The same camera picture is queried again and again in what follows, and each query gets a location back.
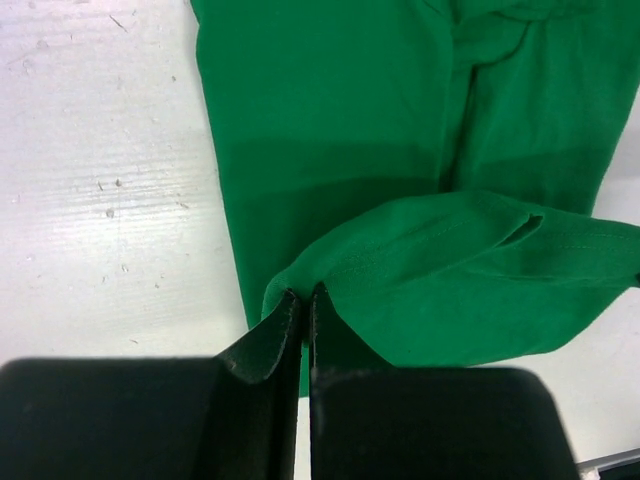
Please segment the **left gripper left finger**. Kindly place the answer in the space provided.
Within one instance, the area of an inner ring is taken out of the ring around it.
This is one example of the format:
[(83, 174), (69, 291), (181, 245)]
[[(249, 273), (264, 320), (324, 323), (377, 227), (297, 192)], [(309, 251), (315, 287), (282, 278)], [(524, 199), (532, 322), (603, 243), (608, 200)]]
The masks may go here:
[(1, 370), (5, 479), (289, 479), (301, 303), (205, 358), (21, 359)]

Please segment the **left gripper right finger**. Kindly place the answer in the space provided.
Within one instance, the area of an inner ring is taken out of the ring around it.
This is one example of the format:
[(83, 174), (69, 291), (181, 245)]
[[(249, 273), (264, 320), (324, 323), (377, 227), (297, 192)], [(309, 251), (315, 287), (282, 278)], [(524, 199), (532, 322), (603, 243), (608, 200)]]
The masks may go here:
[(574, 479), (554, 400), (514, 368), (395, 367), (337, 314), (310, 309), (315, 479)]

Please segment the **green t shirt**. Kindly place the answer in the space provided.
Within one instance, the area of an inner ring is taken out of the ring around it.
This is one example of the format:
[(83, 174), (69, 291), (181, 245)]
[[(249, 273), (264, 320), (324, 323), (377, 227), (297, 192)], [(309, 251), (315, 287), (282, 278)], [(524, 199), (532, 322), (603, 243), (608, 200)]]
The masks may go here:
[(196, 1), (249, 325), (328, 289), (395, 366), (558, 349), (639, 273), (593, 216), (639, 86), (635, 1)]

